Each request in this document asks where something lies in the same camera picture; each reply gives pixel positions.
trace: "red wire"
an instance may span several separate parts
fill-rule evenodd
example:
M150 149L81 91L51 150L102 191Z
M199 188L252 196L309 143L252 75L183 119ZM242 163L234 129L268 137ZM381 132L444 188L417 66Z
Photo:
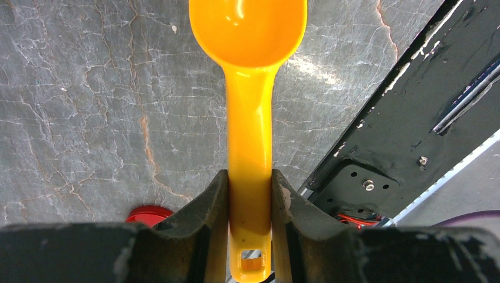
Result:
M376 225L378 223L377 221L372 222L372 221L364 221L364 220L361 220L361 219L356 219L356 218L353 218L351 216L348 216L348 215L345 215L345 214L342 214L342 213L339 213L338 215L340 217L344 218L342 220L347 220L347 221L350 221L350 222L353 222L353 223L356 223L356 224L361 224L361 225L366 225L366 226L373 226L373 225Z
M347 224L347 223L354 223L354 224L356 224L358 226L358 228L360 226L373 226L373 224L358 223L357 221L350 221L350 220L346 220L344 218L341 218L339 221L340 221L340 223L345 223L345 224Z

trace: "handle hole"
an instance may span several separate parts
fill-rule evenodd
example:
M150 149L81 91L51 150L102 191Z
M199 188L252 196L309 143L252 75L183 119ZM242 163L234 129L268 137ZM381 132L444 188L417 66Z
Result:
M262 256L262 252L260 249L256 250L244 250L241 252L241 259L254 259L260 258Z

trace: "purple object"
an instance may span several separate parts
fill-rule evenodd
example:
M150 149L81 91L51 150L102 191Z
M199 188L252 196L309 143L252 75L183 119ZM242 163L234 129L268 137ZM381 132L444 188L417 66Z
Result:
M440 227L455 226L457 224L461 224L461 223L464 223L467 221L474 221L474 220L480 220L480 219L486 219L486 218L498 218L500 220L500 210L485 210L485 211L477 211L477 212L467 213L464 215L459 215L459 216L450 218L450 219L445 220L443 222L439 222L439 223L434 224L432 226L440 226Z

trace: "red cap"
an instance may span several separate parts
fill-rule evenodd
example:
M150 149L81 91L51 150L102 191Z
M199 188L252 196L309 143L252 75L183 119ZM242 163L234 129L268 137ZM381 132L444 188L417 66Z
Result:
M172 211L161 206L144 205L131 211L126 222L139 221L151 228L165 220L172 213Z

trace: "scratched black paint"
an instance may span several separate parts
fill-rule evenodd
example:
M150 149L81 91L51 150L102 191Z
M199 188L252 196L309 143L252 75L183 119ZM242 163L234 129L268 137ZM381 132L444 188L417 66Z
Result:
M432 131L467 85L500 56L500 2L464 0L454 9L457 4L445 1L311 173L303 185L314 191L311 200L321 201L318 194L328 186L338 164L353 160L401 185L391 196L374 202L377 213L394 217L500 129L500 84L494 84L443 136ZM370 127L358 128L362 120ZM425 170L417 164L420 156L429 159ZM371 202L368 193L364 196Z
M16 225L0 229L0 282L224 282L228 173L158 224Z
M290 191L286 209L282 190ZM500 243L470 228L348 228L272 174L276 282L497 282Z

